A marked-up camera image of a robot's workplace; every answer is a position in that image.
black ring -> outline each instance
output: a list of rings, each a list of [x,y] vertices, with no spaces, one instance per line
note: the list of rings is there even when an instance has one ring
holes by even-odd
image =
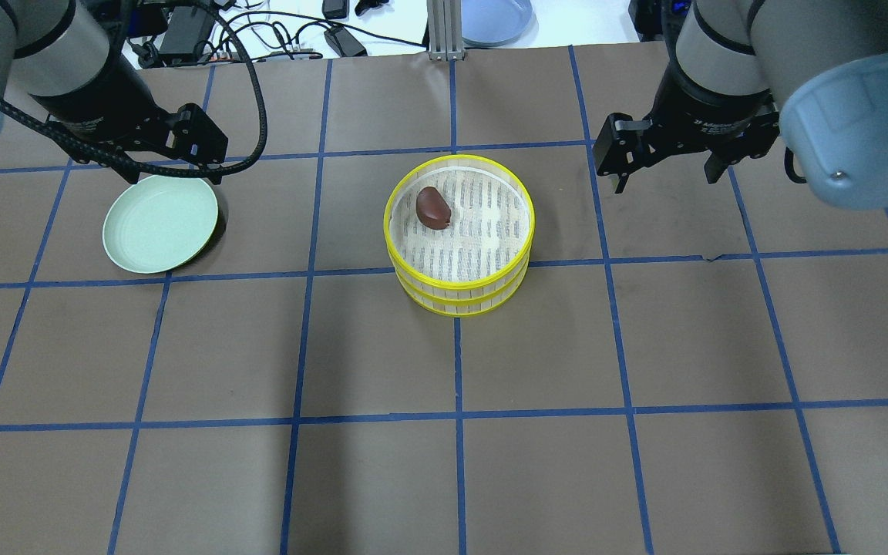
[[[711,39],[713,42],[717,42],[720,46],[725,47],[725,49],[732,50],[733,52],[748,54],[748,56],[755,56],[755,50],[753,50],[750,45],[743,45],[742,42],[736,42],[732,41],[732,39],[727,39],[725,36],[720,34],[720,32],[715,31],[715,28],[712,28],[711,25],[708,25],[708,22],[705,21],[705,18],[701,17],[701,12],[698,11],[697,4],[694,4],[694,8],[691,11],[694,12],[694,19],[698,22],[698,27],[700,27],[701,30],[705,32],[705,35],[707,35],[708,38]]]
[[[746,18],[746,32],[748,35],[752,35],[752,24],[755,21],[755,14],[759,13],[759,9],[762,7],[762,4],[765,3],[765,0],[754,0],[753,5],[749,7],[749,15]]]
[[[10,20],[13,22],[15,32],[19,32],[19,19],[15,17],[15,11],[13,11],[9,2],[6,2],[6,0],[0,0],[0,8],[2,8],[2,11],[5,12],[6,15],[9,15]]]
[[[60,35],[63,35],[67,29],[70,29],[71,21],[74,21],[74,11],[77,11],[77,0],[69,0],[67,3],[67,11],[64,11],[64,15],[60,18],[60,21],[57,22],[57,25],[54,25],[53,29],[50,29],[50,32],[40,36],[40,38],[36,39],[34,42],[30,42],[21,49],[15,49],[15,53],[13,54],[14,59],[25,59],[25,57],[32,56],[32,54],[40,52],[40,50],[45,49],[45,47],[52,45],[57,39],[60,39]]]

blue bowl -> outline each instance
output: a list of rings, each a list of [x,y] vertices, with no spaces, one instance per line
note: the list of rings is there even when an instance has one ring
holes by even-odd
[[[501,46],[518,39],[532,17],[530,0],[464,0],[461,34],[468,46]]]

metal post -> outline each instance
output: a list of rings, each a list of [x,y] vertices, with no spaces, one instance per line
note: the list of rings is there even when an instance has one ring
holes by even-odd
[[[461,0],[427,0],[427,29],[432,61],[465,59]]]

round plate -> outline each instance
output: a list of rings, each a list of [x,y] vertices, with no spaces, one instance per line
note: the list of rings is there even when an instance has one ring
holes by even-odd
[[[218,222],[218,199],[200,179],[151,176],[121,193],[102,225],[117,266],[155,274],[200,253]]]
[[[533,17],[530,0],[472,0],[461,3],[461,34],[469,46],[513,42]]]

round basket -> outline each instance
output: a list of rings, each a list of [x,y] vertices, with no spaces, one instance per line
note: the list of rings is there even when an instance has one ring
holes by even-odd
[[[420,223],[416,196],[436,187],[451,207],[441,230]],[[427,310],[472,316],[505,302],[525,277],[533,245],[533,201],[503,165],[469,154],[416,167],[385,205],[383,232],[395,274]]]

